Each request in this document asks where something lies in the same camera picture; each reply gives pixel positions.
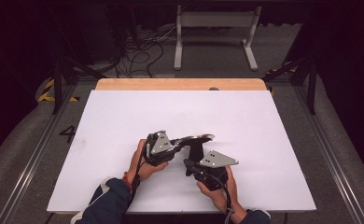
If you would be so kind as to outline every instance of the white board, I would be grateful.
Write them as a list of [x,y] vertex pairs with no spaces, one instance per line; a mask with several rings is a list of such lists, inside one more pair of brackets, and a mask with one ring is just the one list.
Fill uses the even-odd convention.
[[[239,202],[269,211],[315,210],[315,204],[268,91],[92,91],[48,211],[84,209],[108,176],[122,178],[138,140],[165,130],[170,139],[211,133],[203,145],[235,158]],[[213,213],[182,150],[142,182],[128,213]]]

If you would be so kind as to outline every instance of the gray floor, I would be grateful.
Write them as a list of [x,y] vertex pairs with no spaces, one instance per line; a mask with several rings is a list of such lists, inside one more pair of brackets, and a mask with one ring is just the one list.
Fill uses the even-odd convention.
[[[240,43],[246,32],[241,29],[231,29],[224,35],[209,30],[187,32],[184,36],[181,71],[173,69],[174,40],[163,42],[161,45],[164,53],[150,67],[150,71],[156,77],[263,77],[269,69],[280,66],[299,29],[299,25],[269,26],[257,29],[252,45],[259,66],[257,72],[249,69]],[[154,46],[147,52],[151,59],[161,54],[158,46]],[[142,54],[138,55],[136,59],[144,60],[145,57]],[[135,63],[133,69],[145,70],[146,66],[147,63]],[[110,77],[116,76],[114,70],[105,74]],[[133,73],[133,76],[146,77],[147,74],[137,72]],[[286,80],[287,76],[280,77],[280,79]],[[43,86],[38,89],[38,95],[46,83],[47,81],[44,81]],[[310,121],[314,118],[321,125],[331,150],[364,214],[364,165],[329,102],[321,80],[319,79],[317,82],[315,116],[306,113],[306,107],[301,103],[297,94],[301,90],[304,91],[305,86],[302,88],[291,87],[285,81],[277,81],[269,85],[274,88],[275,104],[301,168],[307,175],[306,180],[317,206],[317,210],[314,212],[290,213],[288,223],[359,223],[351,215],[352,212],[349,210],[346,199],[341,194],[340,185],[338,186],[335,182],[335,174],[329,168],[321,139]],[[94,87],[95,81],[83,77],[74,88],[72,95],[80,97],[80,101],[66,104],[44,146],[43,155],[39,157],[40,163],[37,169],[32,170],[32,174],[34,174],[32,179],[27,178],[28,188],[21,193],[21,199],[16,201],[16,210],[10,214],[9,223],[45,223],[48,219],[49,214],[46,212],[46,208],[49,197],[70,146],[67,143],[68,136],[62,136],[59,133],[70,125],[78,126],[90,90]],[[21,121],[0,147],[0,214],[18,183],[21,172],[41,140],[42,133],[50,120],[54,118],[51,114],[53,106],[52,102],[39,103],[39,106]],[[271,214],[273,223],[284,221],[284,214]],[[70,218],[70,215],[54,215],[50,223],[68,223]],[[146,220],[149,223],[155,223],[155,219]],[[163,223],[193,222],[189,218],[176,220],[173,217],[165,219]]]

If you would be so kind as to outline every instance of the dark blue sleeve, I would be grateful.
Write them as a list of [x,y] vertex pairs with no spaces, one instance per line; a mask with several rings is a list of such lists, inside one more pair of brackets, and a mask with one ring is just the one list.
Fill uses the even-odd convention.
[[240,224],[270,224],[270,216],[261,210],[248,210]]
[[108,178],[94,192],[90,205],[72,218],[71,224],[121,223],[131,198],[122,180]]

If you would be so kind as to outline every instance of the person's right hand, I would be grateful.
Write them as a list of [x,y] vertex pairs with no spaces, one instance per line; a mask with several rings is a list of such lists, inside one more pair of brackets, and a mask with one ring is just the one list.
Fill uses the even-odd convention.
[[[238,203],[238,195],[237,195],[237,184],[235,182],[234,176],[232,175],[232,171],[230,166],[226,166],[226,171],[228,172],[228,182],[227,189],[231,196],[231,205],[234,207],[234,214],[231,215],[231,221],[233,223],[240,223],[243,218],[246,216],[247,212],[244,208]],[[197,182],[197,186],[199,187],[202,194],[209,197],[212,200],[214,206],[221,211],[223,214],[227,214],[227,205],[226,198],[223,194],[223,189],[217,189],[214,191],[210,191],[205,184],[202,182]]]

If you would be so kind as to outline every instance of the person's left hand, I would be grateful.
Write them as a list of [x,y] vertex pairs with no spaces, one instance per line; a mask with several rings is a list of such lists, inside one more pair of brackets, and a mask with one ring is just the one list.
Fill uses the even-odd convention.
[[[133,182],[133,177],[135,176],[136,167],[139,161],[139,157],[141,155],[141,152],[143,150],[144,144],[146,142],[146,139],[139,140],[138,148],[133,154],[132,161],[130,163],[130,169],[127,172],[127,180],[129,183]],[[145,158],[142,158],[141,164],[145,162]],[[152,166],[148,163],[144,163],[141,166],[141,169],[139,169],[139,176],[141,181],[145,181],[148,179],[153,173],[163,170],[168,165],[168,161],[158,165],[158,166]]]

